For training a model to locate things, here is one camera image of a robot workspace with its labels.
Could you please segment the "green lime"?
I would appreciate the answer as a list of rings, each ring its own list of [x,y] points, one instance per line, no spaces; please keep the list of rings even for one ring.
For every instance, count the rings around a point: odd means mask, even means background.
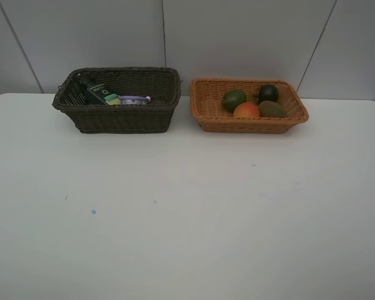
[[[234,89],[227,92],[222,99],[222,106],[224,109],[233,113],[234,110],[242,103],[247,101],[246,93],[240,89]]]

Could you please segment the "orange red peach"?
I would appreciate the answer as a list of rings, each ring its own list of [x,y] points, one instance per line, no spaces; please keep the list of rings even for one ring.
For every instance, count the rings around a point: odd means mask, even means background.
[[[258,106],[253,102],[244,102],[238,105],[234,112],[233,118],[259,118],[260,112]]]

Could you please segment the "purple lidded round can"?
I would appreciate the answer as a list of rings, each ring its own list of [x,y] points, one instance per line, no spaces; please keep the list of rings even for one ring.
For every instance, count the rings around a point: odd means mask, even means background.
[[[120,104],[123,106],[125,105],[141,106],[141,105],[146,105],[147,103],[149,103],[146,97],[143,97],[143,96],[118,96],[118,99],[120,100]]]

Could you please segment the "brown kiwi fruit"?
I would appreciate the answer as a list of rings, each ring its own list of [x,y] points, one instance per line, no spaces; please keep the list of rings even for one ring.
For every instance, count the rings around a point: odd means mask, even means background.
[[[277,102],[263,101],[258,106],[260,116],[262,118],[286,118],[288,112]]]

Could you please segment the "dark purple mangosteen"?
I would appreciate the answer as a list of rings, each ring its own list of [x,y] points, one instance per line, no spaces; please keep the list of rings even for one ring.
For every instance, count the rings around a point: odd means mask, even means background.
[[[260,105],[264,101],[278,102],[279,91],[273,84],[263,84],[257,93],[257,104]]]

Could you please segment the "dark green rectangular bottle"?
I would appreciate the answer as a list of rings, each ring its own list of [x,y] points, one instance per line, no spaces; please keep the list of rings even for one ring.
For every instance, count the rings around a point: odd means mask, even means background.
[[[98,83],[89,78],[82,78],[81,83],[86,88],[85,95],[88,104],[92,105],[120,105],[121,101],[109,86]]]

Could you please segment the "orange wicker basket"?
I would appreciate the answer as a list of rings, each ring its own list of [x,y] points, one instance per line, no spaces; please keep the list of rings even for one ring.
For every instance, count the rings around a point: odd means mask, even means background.
[[[250,100],[257,98],[260,87],[274,85],[287,117],[233,118],[222,105],[223,96],[239,89]],[[297,92],[286,81],[250,79],[196,79],[191,83],[191,114],[200,127],[215,133],[271,133],[281,134],[298,124],[305,123],[309,114]]]

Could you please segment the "dark brown wicker basket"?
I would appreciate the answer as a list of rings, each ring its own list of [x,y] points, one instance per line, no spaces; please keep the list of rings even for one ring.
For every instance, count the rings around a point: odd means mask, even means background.
[[[109,86],[118,96],[150,96],[146,105],[88,104],[82,78]],[[82,133],[151,134],[168,130],[181,96],[179,73],[168,67],[88,67],[69,74],[52,105]]]

